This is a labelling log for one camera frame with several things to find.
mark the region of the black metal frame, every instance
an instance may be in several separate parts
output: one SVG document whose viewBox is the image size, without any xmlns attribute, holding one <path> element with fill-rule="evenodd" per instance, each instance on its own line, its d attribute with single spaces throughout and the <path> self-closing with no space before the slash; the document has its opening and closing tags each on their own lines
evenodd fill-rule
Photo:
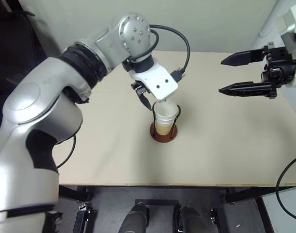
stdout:
<svg viewBox="0 0 296 233">
<path fill-rule="evenodd" d="M 77 211 L 77 216 L 75 220 L 75 225 L 73 228 L 73 233 L 83 233 L 85 223 L 89 220 L 90 208 L 88 204 L 84 204 L 79 206 L 79 210 Z"/>
<path fill-rule="evenodd" d="M 217 226 L 218 233 L 222 233 L 220 228 L 218 213 L 215 208 L 211 209 L 211 221 L 212 221 L 212 224 Z"/>
<path fill-rule="evenodd" d="M 280 187 L 280 191 L 293 188 L 293 186 Z M 261 196 L 271 194 L 275 192 L 275 187 L 251 187 L 249 189 L 236 192 L 228 193 L 221 196 L 221 200 L 224 203 L 234 203 L 238 201 L 250 200 L 259 198 Z"/>
<path fill-rule="evenodd" d="M 264 231 L 266 233 L 274 233 L 269 214 L 268 214 L 266 207 L 264 205 L 263 198 L 256 198 L 255 201 L 256 201 L 256 204 L 258 207 L 260 217 L 263 221 Z"/>
<path fill-rule="evenodd" d="M 77 190 L 67 188 L 63 185 L 59 186 L 59 197 L 76 200 L 76 201 L 88 201 L 92 198 L 92 194 L 87 192 L 87 186 L 78 186 Z"/>
<path fill-rule="evenodd" d="M 135 199 L 134 205 L 144 203 L 145 205 L 179 205 L 179 200 L 170 199 Z"/>
</svg>

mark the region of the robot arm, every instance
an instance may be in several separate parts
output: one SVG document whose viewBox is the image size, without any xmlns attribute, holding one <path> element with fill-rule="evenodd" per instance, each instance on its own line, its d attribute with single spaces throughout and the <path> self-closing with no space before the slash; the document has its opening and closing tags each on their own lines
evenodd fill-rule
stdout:
<svg viewBox="0 0 296 233">
<path fill-rule="evenodd" d="M 52 148 L 79 130 L 75 103 L 88 102 L 91 89 L 116 66 L 123 63 L 147 108 L 146 91 L 163 101 L 177 89 L 151 56 L 157 43 L 151 47 L 151 33 L 141 15 L 127 14 L 43 61 L 9 96 L 0 127 L 0 232 L 55 232 L 59 181 Z"/>
<path fill-rule="evenodd" d="M 234 83 L 219 89 L 219 92 L 230 96 L 266 96 L 274 99 L 277 88 L 282 85 L 296 86 L 296 5 L 277 21 L 277 26 L 285 47 L 274 48 L 273 43 L 269 43 L 259 50 L 237 52 L 221 62 L 223 65 L 243 66 L 266 57 L 262 82 Z"/>
</svg>

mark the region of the white wall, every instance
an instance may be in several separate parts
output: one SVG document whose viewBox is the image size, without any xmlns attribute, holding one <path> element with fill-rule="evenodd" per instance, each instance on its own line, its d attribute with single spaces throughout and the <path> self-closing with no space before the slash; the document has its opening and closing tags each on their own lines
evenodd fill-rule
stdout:
<svg viewBox="0 0 296 233">
<path fill-rule="evenodd" d="M 138 12 L 150 24 L 181 31 L 191 51 L 235 52 L 250 49 L 276 0 L 19 0 L 31 11 L 45 51 L 57 55 L 74 41 L 101 32 L 113 16 Z M 183 41 L 160 32 L 156 50 L 185 51 Z"/>
<path fill-rule="evenodd" d="M 273 41 L 275 47 L 284 46 L 284 43 L 279 35 L 275 21 L 278 17 L 288 11 L 288 9 L 296 4 L 296 0 L 279 0 L 270 14 L 269 19 L 258 34 L 258 38 L 254 43 L 253 48 L 259 49 L 266 45 L 268 42 Z M 291 107 L 296 112 L 296 88 L 288 88 L 283 86 L 283 95 L 289 101 Z M 282 192 L 280 194 L 281 200 L 285 207 L 296 215 L 296 189 L 291 191 Z M 271 223 L 275 233 L 296 233 L 296 220 L 288 216 L 280 207 L 276 196 L 269 195 L 263 198 Z"/>
<path fill-rule="evenodd" d="M 296 0 L 279 0 L 271 12 L 271 15 L 262 28 L 262 30 L 258 33 L 258 37 L 256 42 L 253 45 L 254 49 L 259 49 L 266 45 L 268 42 L 273 41 L 275 47 L 284 46 L 284 43 L 279 35 L 278 29 L 275 25 L 275 21 L 278 17 L 285 14 L 288 9 L 296 4 Z M 282 88 L 283 95 L 287 98 L 290 105 L 296 112 L 296 87 L 286 87 L 283 86 Z"/>
<path fill-rule="evenodd" d="M 296 215 L 296 189 L 280 193 L 286 209 Z M 275 233 L 296 233 L 296 220 L 280 207 L 275 194 L 263 197 Z"/>
</svg>

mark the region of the black rubber joint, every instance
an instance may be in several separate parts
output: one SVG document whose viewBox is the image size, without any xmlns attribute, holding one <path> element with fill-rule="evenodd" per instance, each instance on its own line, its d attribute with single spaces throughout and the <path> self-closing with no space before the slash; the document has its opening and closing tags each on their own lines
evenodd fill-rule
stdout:
<svg viewBox="0 0 296 233">
<path fill-rule="evenodd" d="M 102 60 L 85 46 L 74 44 L 59 56 L 59 59 L 74 67 L 91 88 L 107 74 Z"/>
<path fill-rule="evenodd" d="M 150 55 L 148 58 L 141 62 L 131 63 L 132 69 L 135 73 L 142 73 L 149 70 L 153 66 L 154 62 L 152 56 Z"/>
</svg>

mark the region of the brown liquid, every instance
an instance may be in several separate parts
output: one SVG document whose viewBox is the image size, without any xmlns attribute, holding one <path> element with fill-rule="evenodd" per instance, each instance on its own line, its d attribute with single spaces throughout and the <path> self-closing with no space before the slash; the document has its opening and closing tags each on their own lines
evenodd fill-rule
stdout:
<svg viewBox="0 0 296 233">
<path fill-rule="evenodd" d="M 159 135 L 167 135 L 171 131 L 172 125 L 169 126 L 160 126 L 156 122 L 156 131 Z"/>
</svg>

